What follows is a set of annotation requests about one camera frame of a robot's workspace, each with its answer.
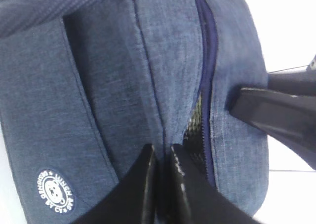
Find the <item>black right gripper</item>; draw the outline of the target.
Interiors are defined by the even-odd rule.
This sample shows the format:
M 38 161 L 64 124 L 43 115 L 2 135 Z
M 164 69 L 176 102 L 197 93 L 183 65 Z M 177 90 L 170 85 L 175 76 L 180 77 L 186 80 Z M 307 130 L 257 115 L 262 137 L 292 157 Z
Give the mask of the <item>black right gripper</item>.
M 268 89 L 241 88 L 231 115 L 280 141 L 316 168 L 316 55 L 307 71 L 268 76 Z

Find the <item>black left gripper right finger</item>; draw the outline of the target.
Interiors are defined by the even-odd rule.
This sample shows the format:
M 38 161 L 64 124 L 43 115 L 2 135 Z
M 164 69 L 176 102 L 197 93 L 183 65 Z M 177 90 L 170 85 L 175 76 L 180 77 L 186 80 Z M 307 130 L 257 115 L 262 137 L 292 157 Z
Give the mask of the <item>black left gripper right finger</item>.
M 179 144 L 171 146 L 170 168 L 177 224 L 256 224 L 205 179 Z

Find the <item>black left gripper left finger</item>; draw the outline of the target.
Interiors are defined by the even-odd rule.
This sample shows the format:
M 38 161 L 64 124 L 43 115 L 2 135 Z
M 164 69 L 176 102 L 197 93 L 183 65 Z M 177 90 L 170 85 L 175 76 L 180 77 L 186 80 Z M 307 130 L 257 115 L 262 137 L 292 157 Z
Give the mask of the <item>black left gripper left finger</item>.
M 143 146 L 119 184 L 75 224 L 153 224 L 156 212 L 157 159 L 154 146 Z

